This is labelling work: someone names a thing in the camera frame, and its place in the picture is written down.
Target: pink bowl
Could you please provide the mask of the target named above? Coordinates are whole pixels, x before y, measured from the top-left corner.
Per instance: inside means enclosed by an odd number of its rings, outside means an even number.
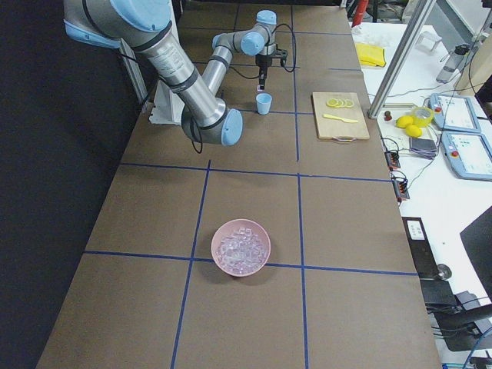
[[[254,234],[258,235],[258,238],[260,239],[261,243],[266,249],[267,257],[264,259],[263,264],[261,264],[256,270],[249,273],[235,274],[230,271],[227,271],[224,268],[224,266],[221,265],[221,262],[218,259],[218,249],[221,246],[222,238],[231,235],[234,231],[238,230],[241,227],[250,228]],[[252,275],[257,271],[259,271],[260,269],[262,269],[264,265],[267,264],[267,261],[270,257],[270,251],[271,251],[270,238],[268,237],[268,233],[266,232],[266,230],[264,230],[263,227],[260,226],[255,221],[250,221],[248,219],[234,219],[233,221],[228,221],[215,232],[214,237],[212,238],[211,252],[215,264],[225,273],[232,275],[234,277],[247,277],[248,275]]]

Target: ice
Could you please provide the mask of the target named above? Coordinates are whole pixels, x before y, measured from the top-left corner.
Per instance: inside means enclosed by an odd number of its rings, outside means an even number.
[[[224,236],[216,251],[219,264],[233,274],[248,274],[265,262],[268,251],[250,228],[241,227]]]

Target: blue cable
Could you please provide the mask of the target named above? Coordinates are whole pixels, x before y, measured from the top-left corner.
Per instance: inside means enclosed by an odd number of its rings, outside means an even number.
[[[467,359],[464,361],[463,367],[461,369],[467,369],[468,362],[470,362],[471,356],[474,354],[475,350],[477,349],[478,345],[480,342],[488,336],[490,333],[492,333],[492,327],[487,329],[484,334],[480,336],[480,338],[477,339],[477,342],[475,342],[474,346],[471,348],[470,354],[468,355]]]

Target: yellow knife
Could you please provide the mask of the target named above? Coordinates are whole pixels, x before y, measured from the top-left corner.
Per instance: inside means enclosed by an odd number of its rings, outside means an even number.
[[[359,122],[357,119],[342,118],[342,117],[338,117],[336,115],[331,115],[331,114],[323,114],[323,118],[337,119],[339,121],[344,121],[345,123],[358,123]]]

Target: dark backdrop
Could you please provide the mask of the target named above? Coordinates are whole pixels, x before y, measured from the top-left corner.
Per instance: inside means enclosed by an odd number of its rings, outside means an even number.
[[[121,61],[63,3],[0,5],[0,368],[33,368],[138,116]]]

